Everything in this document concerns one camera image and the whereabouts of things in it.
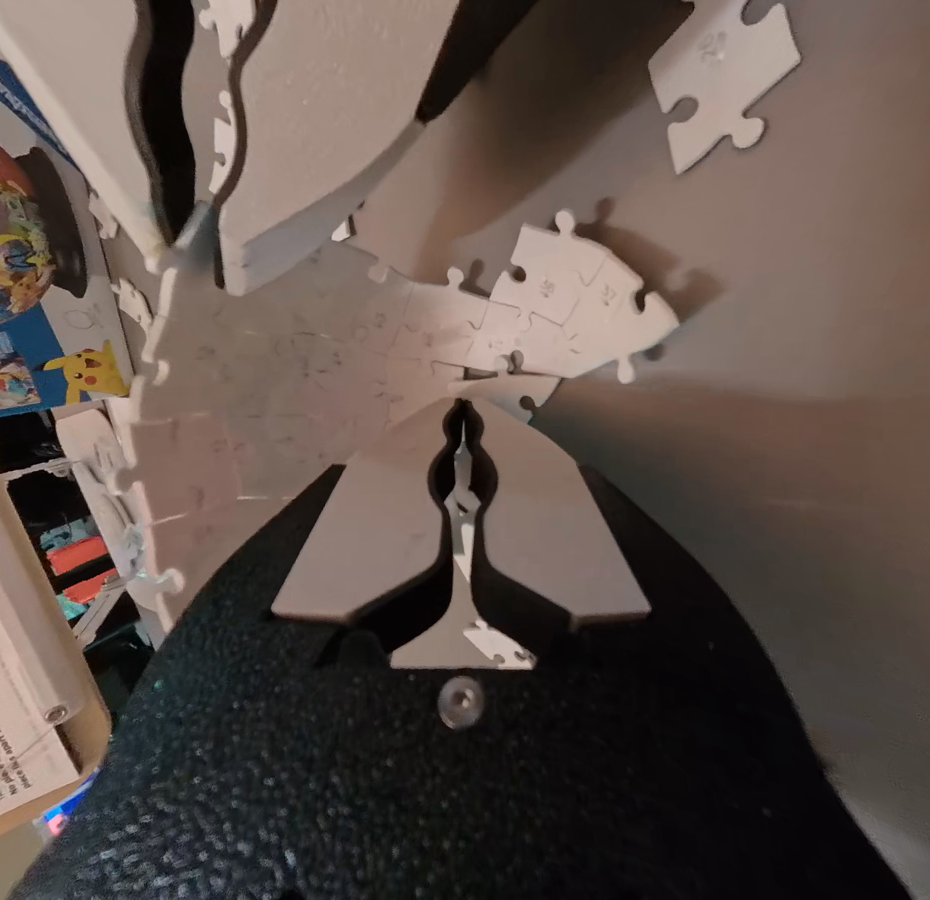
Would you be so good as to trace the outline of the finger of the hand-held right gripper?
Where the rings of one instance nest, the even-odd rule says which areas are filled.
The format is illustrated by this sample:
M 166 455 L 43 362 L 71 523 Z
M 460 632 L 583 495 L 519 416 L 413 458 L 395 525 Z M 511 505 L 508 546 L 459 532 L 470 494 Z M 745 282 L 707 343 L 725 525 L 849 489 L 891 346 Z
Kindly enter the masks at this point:
M 1 0 L 2 56 L 145 256 L 194 207 L 182 108 L 192 0 Z
M 222 190 L 227 293 L 319 247 L 396 166 L 461 0 L 274 0 L 238 82 L 243 150 Z

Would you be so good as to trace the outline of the clear plastic parts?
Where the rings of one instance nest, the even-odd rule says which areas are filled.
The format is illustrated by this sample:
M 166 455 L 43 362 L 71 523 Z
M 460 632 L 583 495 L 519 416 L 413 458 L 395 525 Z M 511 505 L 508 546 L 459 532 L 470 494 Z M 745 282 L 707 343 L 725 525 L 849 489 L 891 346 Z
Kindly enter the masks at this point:
M 56 416 L 57 436 L 118 576 L 145 615 L 136 581 L 142 552 L 137 505 L 117 483 L 125 466 L 122 445 L 102 410 L 88 404 L 75 409 L 73 415 Z

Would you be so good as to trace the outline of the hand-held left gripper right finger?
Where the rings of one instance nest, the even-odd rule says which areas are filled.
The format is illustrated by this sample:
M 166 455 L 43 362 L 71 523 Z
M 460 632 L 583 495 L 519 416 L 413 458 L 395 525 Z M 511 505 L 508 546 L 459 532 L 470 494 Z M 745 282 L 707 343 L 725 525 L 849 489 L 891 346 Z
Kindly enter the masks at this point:
M 590 627 L 652 607 L 579 465 L 482 399 L 463 403 L 475 515 L 471 595 L 491 627 L 547 655 Z

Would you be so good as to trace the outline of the instruction sheet board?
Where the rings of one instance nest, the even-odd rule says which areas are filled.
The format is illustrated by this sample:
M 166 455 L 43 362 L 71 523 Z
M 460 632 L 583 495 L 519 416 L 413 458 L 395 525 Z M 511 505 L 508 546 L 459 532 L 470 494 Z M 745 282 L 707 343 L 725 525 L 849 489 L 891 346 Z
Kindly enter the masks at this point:
M 1 487 L 1 834 L 68 800 L 98 770 L 110 711 Z

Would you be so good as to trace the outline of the single white puzzle piece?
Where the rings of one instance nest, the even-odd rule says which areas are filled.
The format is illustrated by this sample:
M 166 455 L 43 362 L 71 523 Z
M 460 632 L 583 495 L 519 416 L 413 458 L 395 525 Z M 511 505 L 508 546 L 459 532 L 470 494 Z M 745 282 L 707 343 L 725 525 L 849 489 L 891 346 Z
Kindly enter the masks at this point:
M 681 0 L 693 11 L 658 49 L 648 71 L 660 110 L 684 99 L 697 108 L 668 125 L 674 172 L 683 174 L 725 138 L 737 149 L 757 143 L 765 130 L 746 116 L 762 95 L 801 62 L 786 8 L 774 4 L 756 23 L 746 23 L 750 0 Z

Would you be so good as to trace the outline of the orange plastic item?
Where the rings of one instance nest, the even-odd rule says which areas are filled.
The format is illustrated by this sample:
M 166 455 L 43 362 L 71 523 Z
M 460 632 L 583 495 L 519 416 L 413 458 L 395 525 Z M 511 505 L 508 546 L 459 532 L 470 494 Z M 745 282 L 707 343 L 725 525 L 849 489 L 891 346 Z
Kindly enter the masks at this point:
M 104 539 L 95 535 L 46 555 L 52 588 L 74 604 L 90 604 L 106 580 L 118 571 Z

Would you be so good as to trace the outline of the blue printed puzzle box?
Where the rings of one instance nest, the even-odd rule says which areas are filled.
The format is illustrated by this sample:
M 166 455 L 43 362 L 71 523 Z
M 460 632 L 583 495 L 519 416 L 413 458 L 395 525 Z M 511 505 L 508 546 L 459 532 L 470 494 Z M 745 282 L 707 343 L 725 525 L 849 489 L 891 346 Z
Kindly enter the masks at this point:
M 89 187 L 1 62 L 1 415 L 126 396 L 133 365 Z

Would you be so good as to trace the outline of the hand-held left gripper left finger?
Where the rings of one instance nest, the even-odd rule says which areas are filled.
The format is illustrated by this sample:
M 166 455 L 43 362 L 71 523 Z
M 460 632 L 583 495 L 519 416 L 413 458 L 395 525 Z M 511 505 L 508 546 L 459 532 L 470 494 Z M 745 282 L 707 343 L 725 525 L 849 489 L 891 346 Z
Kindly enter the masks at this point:
M 366 631 L 391 654 L 446 614 L 455 569 L 446 499 L 463 422 L 463 402 L 442 398 L 348 461 L 273 615 Z

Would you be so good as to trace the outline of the large white puzzle ball shell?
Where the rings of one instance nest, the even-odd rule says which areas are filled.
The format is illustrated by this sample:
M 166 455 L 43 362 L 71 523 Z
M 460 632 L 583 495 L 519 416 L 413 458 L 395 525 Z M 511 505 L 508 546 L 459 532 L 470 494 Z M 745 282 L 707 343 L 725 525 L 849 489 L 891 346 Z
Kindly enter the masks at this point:
M 158 308 L 132 385 L 130 468 L 138 486 L 142 606 L 166 631 L 216 570 L 277 511 L 383 430 L 447 396 L 491 393 L 523 411 L 558 381 L 616 364 L 680 325 L 671 305 L 606 246 L 521 227 L 490 294 L 464 273 L 418 283 L 328 241 L 243 296 L 217 285 L 216 211 L 199 205 L 167 253 Z

